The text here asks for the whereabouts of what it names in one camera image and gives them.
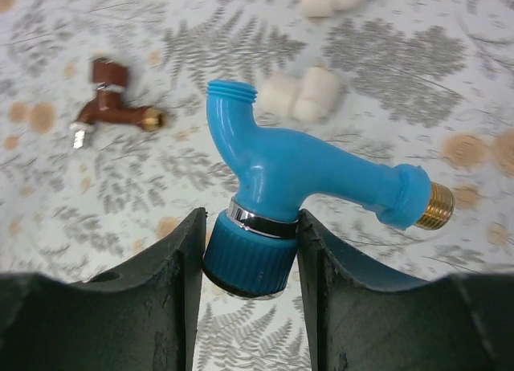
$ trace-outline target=blue plastic tap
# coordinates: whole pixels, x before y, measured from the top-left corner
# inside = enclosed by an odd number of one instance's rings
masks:
[[[422,168],[377,165],[302,132],[259,127],[256,95],[235,81],[213,80],[207,88],[210,134],[239,180],[204,255],[204,272],[220,287],[249,298],[285,288],[300,207],[312,194],[355,202],[398,229],[418,222],[438,229],[450,218],[451,192]]]

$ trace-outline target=tablecloth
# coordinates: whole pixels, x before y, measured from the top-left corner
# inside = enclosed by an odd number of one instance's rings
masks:
[[[259,124],[421,165],[454,190],[457,209],[423,232],[335,198],[304,207],[411,275],[511,271],[514,0],[371,0],[322,19],[305,18],[299,1],[0,0],[0,270],[89,279],[198,206],[211,230],[237,180],[210,139],[206,83],[258,87],[273,71],[323,63],[347,86],[333,116],[306,124],[256,109]],[[75,151],[68,127],[92,98],[100,54],[130,65],[126,100],[165,109],[169,123],[153,133],[102,124]],[[204,279],[195,369],[243,368],[310,369],[296,264],[271,301],[236,300]]]

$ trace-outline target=brass thread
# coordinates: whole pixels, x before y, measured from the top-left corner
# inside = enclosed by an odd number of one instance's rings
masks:
[[[425,209],[425,213],[415,223],[415,226],[426,230],[442,228],[450,221],[454,207],[455,198],[451,190],[446,186],[432,182],[430,201]]]
[[[145,131],[154,132],[166,126],[166,114],[156,108],[148,108],[142,122]]]

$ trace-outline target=brown faucet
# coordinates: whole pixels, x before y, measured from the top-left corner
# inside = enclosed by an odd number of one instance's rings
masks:
[[[96,85],[96,96],[88,102],[71,124],[75,131],[73,147],[89,146],[95,123],[132,124],[147,132],[163,128],[166,114],[152,106],[125,107],[121,94],[129,84],[129,70],[109,58],[98,58],[92,62],[92,82]]]

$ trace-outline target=chrome band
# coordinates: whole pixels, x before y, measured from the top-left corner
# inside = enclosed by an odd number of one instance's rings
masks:
[[[294,222],[280,222],[258,216],[239,206],[234,199],[226,210],[226,216],[244,230],[261,234],[273,239],[293,239],[296,237],[298,220]]]
[[[97,84],[96,90],[104,92],[117,92],[118,94],[123,94],[125,88],[123,86],[118,86],[117,84]]]

